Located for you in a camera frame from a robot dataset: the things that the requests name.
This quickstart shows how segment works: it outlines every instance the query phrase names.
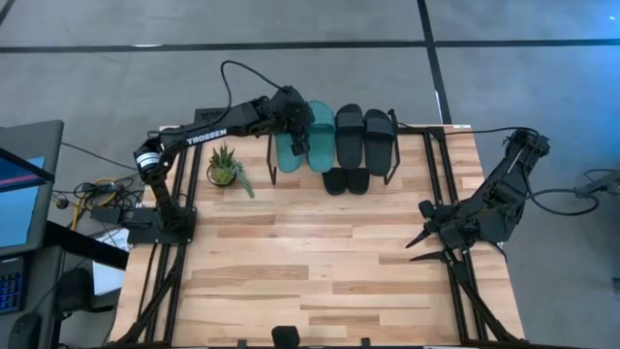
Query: teal slide sandal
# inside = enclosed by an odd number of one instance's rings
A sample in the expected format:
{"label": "teal slide sandal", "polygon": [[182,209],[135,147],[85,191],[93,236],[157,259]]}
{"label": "teal slide sandal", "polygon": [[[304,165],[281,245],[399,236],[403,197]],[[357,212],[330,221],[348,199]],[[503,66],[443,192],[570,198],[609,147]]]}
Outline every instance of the teal slide sandal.
{"label": "teal slide sandal", "polygon": [[293,139],[288,133],[280,133],[275,135],[275,150],[278,153],[278,169],[285,174],[290,174],[297,171],[301,167],[303,158],[301,155],[294,156]]}
{"label": "teal slide sandal", "polygon": [[314,123],[308,132],[308,165],[314,172],[326,173],[333,167],[336,142],[333,111],[323,102],[310,101],[309,105],[314,113]]}

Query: yellow cable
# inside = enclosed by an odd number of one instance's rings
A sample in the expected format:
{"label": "yellow cable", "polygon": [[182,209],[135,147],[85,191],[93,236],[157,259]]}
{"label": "yellow cable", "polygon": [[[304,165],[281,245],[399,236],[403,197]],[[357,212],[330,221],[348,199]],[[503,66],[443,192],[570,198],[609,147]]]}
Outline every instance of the yellow cable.
{"label": "yellow cable", "polygon": [[[95,182],[93,184],[99,184],[101,182],[104,181],[108,181],[110,183],[114,183],[116,181],[116,179],[114,178],[99,178],[97,180],[95,180]],[[107,199],[105,199],[102,203],[97,204],[97,206],[105,206],[107,204],[109,204],[112,200],[114,200],[114,197],[116,196],[116,192],[112,192]],[[81,193],[79,195],[79,198],[77,199],[77,204],[74,205],[74,220],[71,223],[71,230],[75,231],[76,230],[76,226],[78,225],[78,217],[79,214],[82,212],[83,209],[91,209],[93,206],[88,207],[86,206],[86,203],[84,203],[84,205],[82,206],[82,201],[85,199],[85,195],[84,193]]]}

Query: computer monitor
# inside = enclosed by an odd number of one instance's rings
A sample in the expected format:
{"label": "computer monitor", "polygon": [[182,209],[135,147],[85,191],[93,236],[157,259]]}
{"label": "computer monitor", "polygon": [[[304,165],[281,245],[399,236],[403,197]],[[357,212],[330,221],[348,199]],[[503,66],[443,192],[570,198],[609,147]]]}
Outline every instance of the computer monitor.
{"label": "computer monitor", "polygon": [[53,174],[0,148],[0,193],[53,181]]}

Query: wooden tabletop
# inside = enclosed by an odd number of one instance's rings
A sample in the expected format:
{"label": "wooden tabletop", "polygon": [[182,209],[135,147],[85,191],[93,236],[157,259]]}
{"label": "wooden tabletop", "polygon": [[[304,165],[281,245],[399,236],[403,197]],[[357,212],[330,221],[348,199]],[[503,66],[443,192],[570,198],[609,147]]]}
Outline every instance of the wooden tabletop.
{"label": "wooden tabletop", "polygon": [[[404,248],[422,229],[418,203],[431,199],[432,190],[422,137],[400,135],[398,140],[401,165],[388,186],[382,177],[372,177],[366,195],[332,197],[321,174],[305,165],[294,174],[278,173],[272,186],[266,138],[223,139],[245,165],[255,199],[239,183],[221,189],[208,182],[211,149],[221,142],[206,143],[195,201],[199,219],[187,250],[173,344],[235,345],[248,339],[249,345],[271,345],[270,331],[279,325],[297,326],[302,345],[359,345],[362,337],[373,344],[457,344],[446,267],[408,262],[440,245],[431,237]],[[474,138],[448,137],[448,147],[459,198],[467,198],[483,181]],[[190,150],[183,188],[192,158]],[[171,171],[169,187],[173,178]],[[144,202],[154,206],[150,190]],[[132,249],[111,340],[136,321],[151,247]],[[174,255],[172,250],[169,266]],[[512,334],[522,337],[504,258],[482,243],[472,256],[482,298]],[[475,337],[464,294],[463,300]],[[167,308],[165,299],[156,339],[163,337]]]}

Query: slide sandal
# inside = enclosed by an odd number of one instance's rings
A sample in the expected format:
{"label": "slide sandal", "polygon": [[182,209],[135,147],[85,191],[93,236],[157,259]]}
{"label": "slide sandal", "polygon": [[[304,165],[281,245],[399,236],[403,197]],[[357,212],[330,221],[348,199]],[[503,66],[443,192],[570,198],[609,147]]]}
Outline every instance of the slide sandal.
{"label": "slide sandal", "polygon": [[389,117],[382,111],[366,112],[364,149],[366,169],[371,175],[384,176],[391,167],[391,149],[394,142],[394,128]]}
{"label": "slide sandal", "polygon": [[361,165],[361,146],[364,138],[364,117],[358,105],[342,107],[336,114],[336,153],[343,169]]}
{"label": "slide sandal", "polygon": [[301,167],[303,158],[301,155],[294,156],[293,139],[289,133],[280,133],[275,135],[275,150],[278,154],[278,169],[285,174],[290,174],[297,171]]}
{"label": "slide sandal", "polygon": [[340,195],[347,191],[346,171],[341,168],[333,168],[323,174],[323,184],[329,195]]}
{"label": "slide sandal", "polygon": [[323,102],[310,101],[314,122],[308,130],[308,165],[318,173],[326,173],[333,167],[333,148],[335,147],[335,128],[333,111]]}
{"label": "slide sandal", "polygon": [[368,191],[370,174],[366,169],[347,170],[347,188],[352,194],[363,195]]}

